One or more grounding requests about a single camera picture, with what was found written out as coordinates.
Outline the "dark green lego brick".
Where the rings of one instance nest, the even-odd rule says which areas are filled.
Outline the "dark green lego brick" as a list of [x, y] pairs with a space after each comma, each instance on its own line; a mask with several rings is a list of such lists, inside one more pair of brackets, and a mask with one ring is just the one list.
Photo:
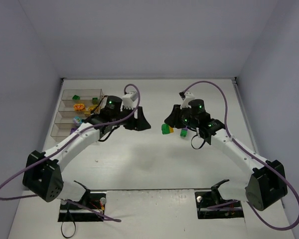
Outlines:
[[92, 103], [95, 105], [99, 102], [99, 99], [97, 97], [92, 98]]

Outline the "teal oval lego piece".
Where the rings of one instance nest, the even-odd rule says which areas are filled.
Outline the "teal oval lego piece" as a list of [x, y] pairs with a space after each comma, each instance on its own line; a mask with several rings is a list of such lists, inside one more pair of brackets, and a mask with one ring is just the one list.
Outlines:
[[73, 118], [73, 122], [74, 122], [74, 124], [80, 125], [82, 123], [82, 119], [78, 116], [75, 116]]

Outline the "orange flower lego piece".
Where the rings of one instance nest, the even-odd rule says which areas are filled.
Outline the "orange flower lego piece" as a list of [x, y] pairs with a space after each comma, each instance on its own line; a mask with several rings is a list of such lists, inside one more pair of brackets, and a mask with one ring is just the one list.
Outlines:
[[74, 104], [74, 105], [73, 105], [73, 109], [74, 109], [74, 111], [76, 111], [76, 112], [81, 112], [81, 111], [84, 111], [84, 110], [85, 110], [85, 105], [82, 104], [82, 103]]

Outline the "purple lego brick front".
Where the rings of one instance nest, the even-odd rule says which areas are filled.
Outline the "purple lego brick front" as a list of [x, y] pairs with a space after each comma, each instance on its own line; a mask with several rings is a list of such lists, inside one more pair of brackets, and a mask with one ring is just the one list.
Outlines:
[[78, 128], [76, 127], [72, 127], [71, 130], [70, 130], [70, 134], [74, 133]]

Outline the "yellow curved lego brick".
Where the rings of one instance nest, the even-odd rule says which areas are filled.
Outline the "yellow curved lego brick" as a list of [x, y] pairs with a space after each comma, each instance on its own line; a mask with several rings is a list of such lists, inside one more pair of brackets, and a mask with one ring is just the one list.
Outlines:
[[96, 110], [98, 107], [99, 107], [98, 105], [92, 105], [92, 106], [88, 107], [88, 110], [89, 110], [89, 111], [94, 111], [94, 110]]

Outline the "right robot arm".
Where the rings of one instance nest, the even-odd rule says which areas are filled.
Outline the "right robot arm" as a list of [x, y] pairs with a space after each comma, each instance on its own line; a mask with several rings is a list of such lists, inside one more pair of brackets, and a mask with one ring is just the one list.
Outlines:
[[174, 105], [164, 122], [172, 128], [187, 127], [196, 131], [200, 138], [224, 153], [245, 173], [246, 180], [242, 182], [224, 179], [212, 186], [216, 204], [228, 200], [246, 201], [263, 211], [288, 193], [283, 181], [283, 165], [262, 157], [256, 162], [256, 153], [249, 149], [242, 151], [227, 134], [224, 123], [206, 112], [203, 100], [191, 100], [186, 108]]

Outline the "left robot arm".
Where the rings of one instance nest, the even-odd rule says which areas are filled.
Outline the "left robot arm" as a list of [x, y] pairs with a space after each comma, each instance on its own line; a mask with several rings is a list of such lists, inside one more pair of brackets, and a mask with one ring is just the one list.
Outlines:
[[23, 185], [46, 202], [85, 200], [90, 190], [77, 181], [64, 181], [63, 170], [86, 147], [106, 141], [120, 126], [135, 131], [150, 129], [139, 103], [139, 94], [135, 91], [121, 98], [108, 96], [100, 112], [88, 116], [75, 132], [55, 147], [44, 152], [35, 150], [28, 156]]

